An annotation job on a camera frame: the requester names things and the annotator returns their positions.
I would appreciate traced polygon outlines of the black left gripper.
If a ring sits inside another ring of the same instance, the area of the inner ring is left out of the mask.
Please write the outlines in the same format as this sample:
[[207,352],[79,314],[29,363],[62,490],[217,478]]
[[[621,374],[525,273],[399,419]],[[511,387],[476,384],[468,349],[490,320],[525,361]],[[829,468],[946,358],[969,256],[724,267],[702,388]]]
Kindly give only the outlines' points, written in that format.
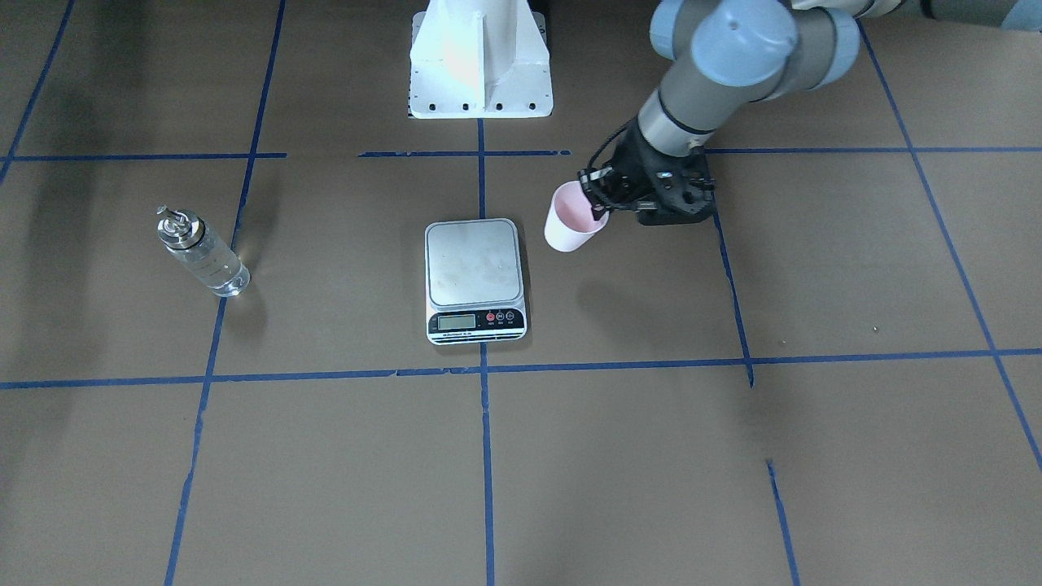
[[602,169],[577,172],[584,190],[599,189],[606,178],[606,203],[593,204],[591,217],[602,222],[611,210],[632,211],[644,225],[696,224],[717,212],[716,182],[708,153],[695,146],[688,155],[664,155],[628,122],[615,135],[615,147]]

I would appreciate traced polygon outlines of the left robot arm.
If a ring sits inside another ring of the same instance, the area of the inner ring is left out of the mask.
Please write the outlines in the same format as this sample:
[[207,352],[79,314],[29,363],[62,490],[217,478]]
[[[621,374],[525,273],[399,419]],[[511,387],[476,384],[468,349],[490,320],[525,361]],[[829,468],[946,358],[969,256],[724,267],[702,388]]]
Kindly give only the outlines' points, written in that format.
[[857,23],[883,15],[1040,30],[1038,1],[663,1],[649,36],[671,67],[611,136],[606,163],[580,171],[570,217],[593,230],[618,211],[645,225],[706,220],[717,207],[708,140],[745,104],[844,77]]

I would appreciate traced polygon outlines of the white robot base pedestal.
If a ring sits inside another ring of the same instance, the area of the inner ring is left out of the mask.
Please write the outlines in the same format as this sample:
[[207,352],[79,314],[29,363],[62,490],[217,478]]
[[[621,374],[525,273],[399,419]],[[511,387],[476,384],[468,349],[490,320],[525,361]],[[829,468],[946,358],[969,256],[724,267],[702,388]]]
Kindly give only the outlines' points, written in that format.
[[410,115],[420,120],[550,116],[542,1],[429,1],[412,18]]

